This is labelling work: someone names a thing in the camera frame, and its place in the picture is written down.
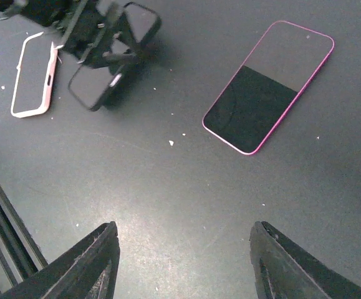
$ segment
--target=dark gray table surface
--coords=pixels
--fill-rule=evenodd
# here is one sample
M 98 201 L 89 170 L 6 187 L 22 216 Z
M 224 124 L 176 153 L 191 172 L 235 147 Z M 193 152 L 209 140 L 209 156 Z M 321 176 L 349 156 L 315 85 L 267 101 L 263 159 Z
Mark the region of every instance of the dark gray table surface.
M 48 261 L 116 221 L 116 298 L 254 298 L 248 237 L 265 220 L 361 286 L 361 1 L 140 2 L 163 18 L 158 57 L 95 113 L 66 90 L 76 66 L 61 54 L 51 109 L 12 117 L 21 45 L 40 29 L 0 22 L 0 183 Z M 265 147 L 242 156 L 201 119 L 279 19 L 335 50 Z

